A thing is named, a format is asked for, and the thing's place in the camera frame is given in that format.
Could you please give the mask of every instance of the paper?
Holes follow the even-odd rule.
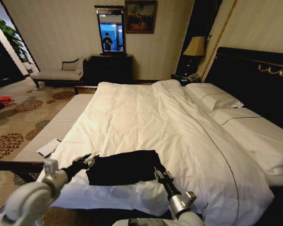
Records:
[[[60,143],[61,142],[55,138],[46,145],[44,145],[43,147],[41,147],[37,152],[43,157],[46,157],[50,155],[53,151],[55,151]]]

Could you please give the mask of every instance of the white duvet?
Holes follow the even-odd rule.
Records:
[[[104,157],[153,149],[178,190],[197,195],[192,209],[207,226],[252,225],[272,201],[259,166],[175,80],[151,86],[100,83],[52,158],[63,168],[90,152]],[[156,216],[168,209],[166,192],[155,180],[128,186],[88,184],[85,170],[80,171],[53,206],[137,209]]]

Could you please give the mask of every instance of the person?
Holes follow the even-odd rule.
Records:
[[[106,37],[103,39],[103,42],[105,44],[105,50],[111,51],[111,44],[113,43],[111,38],[109,38],[109,33],[106,32]]]

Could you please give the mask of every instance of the dresser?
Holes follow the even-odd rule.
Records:
[[[132,82],[132,55],[102,56],[92,55],[87,62],[86,85],[97,85],[107,81],[119,84]]]

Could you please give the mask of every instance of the wall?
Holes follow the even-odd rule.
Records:
[[[101,53],[94,5],[124,0],[3,0],[41,70]],[[125,34],[134,79],[169,79],[175,72],[193,0],[158,0],[154,34]]]
[[[9,55],[11,56],[11,58],[13,59],[13,61],[15,62],[15,64],[17,65],[17,67],[19,68],[19,70],[21,71],[21,73],[23,75],[28,74],[27,70],[23,66],[22,62],[20,61],[19,57],[15,53],[14,49],[10,45],[9,41],[7,40],[1,29],[0,29],[0,41],[3,44],[4,48],[7,50],[7,52],[9,53]]]
[[[222,37],[213,48],[235,0],[223,0],[198,73],[207,75],[217,48],[232,47],[283,53],[283,0],[237,0]]]

